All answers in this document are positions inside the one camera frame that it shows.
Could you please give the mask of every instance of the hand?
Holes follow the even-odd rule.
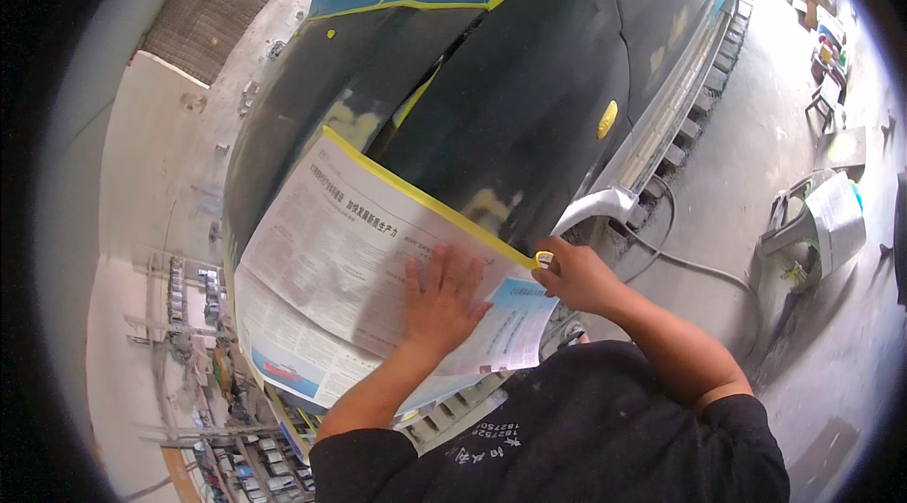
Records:
[[[550,251],[554,260],[548,269],[535,269],[532,278],[557,296],[571,310],[606,315],[622,301],[629,287],[620,282],[591,247],[573,247],[561,237],[539,241],[540,251]]]
[[[420,350],[440,362],[468,338],[492,307],[491,303],[469,307],[484,268],[481,259],[467,264],[460,249],[440,244],[428,265],[423,288],[410,258],[406,262],[406,330],[401,349]]]

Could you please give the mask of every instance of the stool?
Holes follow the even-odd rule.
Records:
[[[837,103],[838,95],[840,93],[841,85],[829,74],[825,74],[825,77],[822,78],[822,85],[813,92],[813,101],[806,106],[805,112],[807,119],[809,119],[809,111],[811,108],[815,108],[815,110],[819,112],[819,115],[822,116],[822,133],[825,132],[825,129],[828,128],[828,124],[832,121],[834,116],[834,105]],[[823,104],[827,110],[822,111],[819,104]]]

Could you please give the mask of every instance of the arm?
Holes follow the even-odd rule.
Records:
[[[458,249],[441,244],[428,266],[425,289],[415,261],[406,264],[406,330],[396,351],[346,392],[327,412],[316,443],[357,429],[385,429],[403,401],[448,353],[469,337],[491,308],[470,310],[482,281],[484,262],[468,262]]]
[[[547,294],[623,328],[671,395],[693,405],[697,415],[723,397],[753,394],[725,346],[618,281],[591,248],[573,247],[561,237],[542,240],[539,248],[554,254],[550,269],[532,272]]]

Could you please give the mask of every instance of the black t-shirt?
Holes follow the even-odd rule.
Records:
[[[748,395],[695,413],[665,396],[640,350],[566,348],[459,437],[416,457],[401,433],[361,429],[312,449],[318,503],[787,501],[765,408]]]

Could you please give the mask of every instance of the newspaper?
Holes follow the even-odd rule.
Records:
[[[863,209],[844,172],[826,180],[806,197],[815,220],[822,278],[855,256],[866,243]]]
[[[234,273],[242,350],[265,381],[331,406],[399,344],[406,261],[423,273],[441,242],[482,257],[475,302],[494,306],[401,410],[482,373],[535,366],[557,299],[532,280],[531,260],[330,129],[290,174]]]

